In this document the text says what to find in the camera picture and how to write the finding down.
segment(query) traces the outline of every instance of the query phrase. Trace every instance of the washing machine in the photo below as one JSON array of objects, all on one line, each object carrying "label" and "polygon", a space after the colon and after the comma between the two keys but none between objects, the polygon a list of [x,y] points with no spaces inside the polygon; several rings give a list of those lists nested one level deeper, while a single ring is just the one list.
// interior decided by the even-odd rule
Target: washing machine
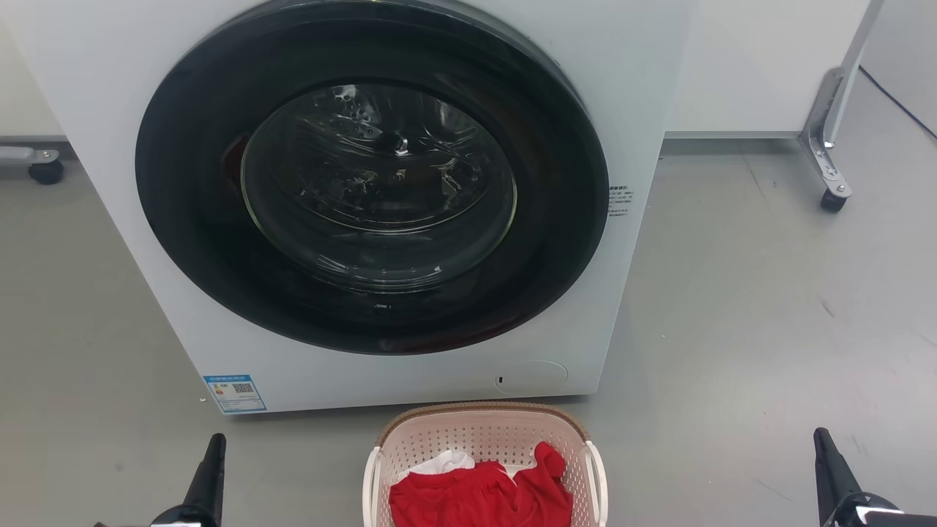
[{"label": "washing machine", "polygon": [[596,392],[693,1],[4,1],[221,412]]}]

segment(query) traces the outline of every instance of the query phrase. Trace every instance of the laundry basket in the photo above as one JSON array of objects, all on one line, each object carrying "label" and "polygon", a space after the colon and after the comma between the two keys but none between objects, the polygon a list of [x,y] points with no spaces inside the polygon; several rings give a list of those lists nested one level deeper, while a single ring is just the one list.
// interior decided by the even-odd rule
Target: laundry basket
[{"label": "laundry basket", "polygon": [[540,441],[566,460],[562,483],[573,495],[571,527],[604,527],[608,486],[602,457],[583,427],[558,408],[524,402],[473,402],[418,408],[384,429],[364,469],[364,527],[393,527],[388,504],[401,473],[446,450],[500,461],[511,472],[534,464]]}]

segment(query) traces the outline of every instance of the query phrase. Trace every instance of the brown basket rim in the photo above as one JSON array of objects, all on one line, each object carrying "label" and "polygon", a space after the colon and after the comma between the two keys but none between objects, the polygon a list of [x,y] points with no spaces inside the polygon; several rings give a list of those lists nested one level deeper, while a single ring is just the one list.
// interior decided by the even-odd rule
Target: brown basket rim
[{"label": "brown basket rim", "polygon": [[420,408],[414,408],[413,410],[407,410],[406,412],[395,417],[393,421],[384,427],[384,430],[380,433],[380,436],[378,436],[376,445],[378,448],[383,448],[384,442],[387,441],[387,436],[391,435],[391,432],[394,431],[394,429],[402,425],[404,422],[413,419],[414,417],[422,417],[424,415],[432,414],[451,414],[453,412],[475,412],[480,410],[502,410],[512,412],[551,414],[569,423],[570,426],[572,426],[573,429],[575,429],[579,434],[579,437],[582,438],[583,443],[589,441],[586,428],[583,427],[582,424],[580,424],[579,421],[571,414],[560,410],[556,406],[538,404],[535,402],[486,400],[477,402],[450,402],[446,404],[435,404],[432,406],[422,406]]}]

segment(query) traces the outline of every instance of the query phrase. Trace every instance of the metal stand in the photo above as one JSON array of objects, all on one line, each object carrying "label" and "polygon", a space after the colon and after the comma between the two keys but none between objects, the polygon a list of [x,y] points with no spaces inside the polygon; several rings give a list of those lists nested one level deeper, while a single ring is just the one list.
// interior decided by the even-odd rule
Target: metal stand
[{"label": "metal stand", "polygon": [[65,167],[58,150],[36,150],[28,146],[0,146],[0,165],[30,165],[29,176],[42,185],[62,181]]},{"label": "metal stand", "polygon": [[833,128],[832,121],[835,121],[838,115],[838,112],[832,113],[830,109],[837,106],[835,105],[837,94],[844,87],[842,80],[842,67],[833,68],[826,73],[799,138],[800,145],[804,147],[807,156],[811,159],[813,168],[826,183],[826,192],[820,201],[820,206],[831,212],[839,212],[846,204],[846,199],[853,195],[849,183],[846,182],[829,155],[833,142],[832,138],[827,135],[827,131]]}]

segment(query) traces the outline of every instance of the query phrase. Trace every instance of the clothes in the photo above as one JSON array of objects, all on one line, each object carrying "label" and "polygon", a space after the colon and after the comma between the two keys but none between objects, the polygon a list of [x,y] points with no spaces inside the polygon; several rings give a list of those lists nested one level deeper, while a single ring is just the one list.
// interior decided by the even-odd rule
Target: clothes
[{"label": "clothes", "polygon": [[512,481],[497,461],[446,474],[410,474],[391,487],[396,527],[569,527],[573,496],[559,479],[566,460],[549,444]]},{"label": "clothes", "polygon": [[409,470],[403,471],[400,473],[400,477],[407,474],[445,474],[454,469],[472,468],[475,468],[475,459],[472,456],[460,450],[446,450],[429,461],[424,461]]}]

